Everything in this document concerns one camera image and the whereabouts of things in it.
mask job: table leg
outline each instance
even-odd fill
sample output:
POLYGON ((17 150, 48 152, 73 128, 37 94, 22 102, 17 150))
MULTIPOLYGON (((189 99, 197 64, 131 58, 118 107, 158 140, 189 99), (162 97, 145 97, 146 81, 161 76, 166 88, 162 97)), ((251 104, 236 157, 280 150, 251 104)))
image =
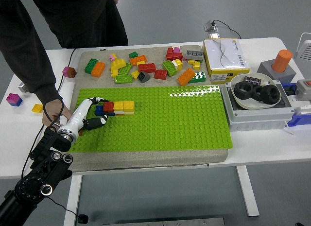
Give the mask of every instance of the table leg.
MULTIPOLYGON (((77 212, 80 189, 82 183, 82 175, 74 175, 71 179, 71 185, 69 190, 67 209, 77 212)), ((72 212, 66 211, 64 226, 75 226, 76 216, 72 212)))
POLYGON ((236 166, 248 216, 259 216, 251 181, 245 165, 236 166))

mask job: cardboard box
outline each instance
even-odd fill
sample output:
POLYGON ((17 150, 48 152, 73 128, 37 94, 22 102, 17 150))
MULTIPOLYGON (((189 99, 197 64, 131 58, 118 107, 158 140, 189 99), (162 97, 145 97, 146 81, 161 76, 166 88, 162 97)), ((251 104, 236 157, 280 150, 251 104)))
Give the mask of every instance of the cardboard box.
POLYGON ((212 84, 224 84, 239 74, 249 72, 238 39, 205 39, 203 53, 212 84))

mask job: black pants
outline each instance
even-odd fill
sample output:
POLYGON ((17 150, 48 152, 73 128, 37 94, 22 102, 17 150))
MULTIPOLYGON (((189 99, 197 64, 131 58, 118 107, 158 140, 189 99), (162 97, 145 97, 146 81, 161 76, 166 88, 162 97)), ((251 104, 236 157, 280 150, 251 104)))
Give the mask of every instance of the black pants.
POLYGON ((124 24, 113 0, 107 0, 105 9, 90 30, 75 36, 51 31, 61 47, 67 49, 128 45, 124 24))

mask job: green lego brick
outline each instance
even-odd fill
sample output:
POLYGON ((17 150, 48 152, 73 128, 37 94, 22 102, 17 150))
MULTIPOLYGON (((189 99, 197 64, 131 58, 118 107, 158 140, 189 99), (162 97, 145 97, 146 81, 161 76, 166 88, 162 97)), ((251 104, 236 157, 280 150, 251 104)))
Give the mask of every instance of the green lego brick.
MULTIPOLYGON (((134 101, 135 114, 108 117, 105 126, 85 130, 71 152, 125 152, 232 148, 218 86, 89 88, 86 98, 134 101)), ((87 119, 95 117, 95 105, 87 119)))
POLYGON ((126 66, 125 66, 125 67, 122 67, 122 68, 119 70, 118 75, 127 75, 128 72, 130 72, 131 68, 132 68, 132 63, 126 63, 126 66))
POLYGON ((132 52, 129 54, 130 58, 134 58, 134 57, 138 57, 138 53, 137 52, 132 52))
POLYGON ((162 66, 167 71, 167 74, 169 75, 169 77, 177 74, 176 67, 170 60, 163 62, 162 66))
POLYGON ((189 84, 192 83, 199 83, 199 82, 205 82, 206 76, 204 72, 196 72, 195 76, 188 82, 189 84))
POLYGON ((87 73, 87 74, 91 74, 94 66, 96 65, 96 63, 98 62, 97 59, 93 59, 91 58, 90 61, 88 62, 87 66, 85 67, 84 71, 87 73))
POLYGON ((115 78, 115 84, 129 84, 133 82, 133 76, 129 75, 117 75, 115 78))

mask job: orange cylinder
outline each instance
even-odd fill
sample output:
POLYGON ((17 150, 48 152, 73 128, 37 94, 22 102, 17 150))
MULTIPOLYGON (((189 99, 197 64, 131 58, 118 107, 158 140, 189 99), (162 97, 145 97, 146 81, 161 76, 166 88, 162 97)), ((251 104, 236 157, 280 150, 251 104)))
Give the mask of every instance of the orange cylinder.
POLYGON ((272 69, 276 72, 284 72, 292 57, 293 53, 291 51, 280 50, 271 66, 272 69))

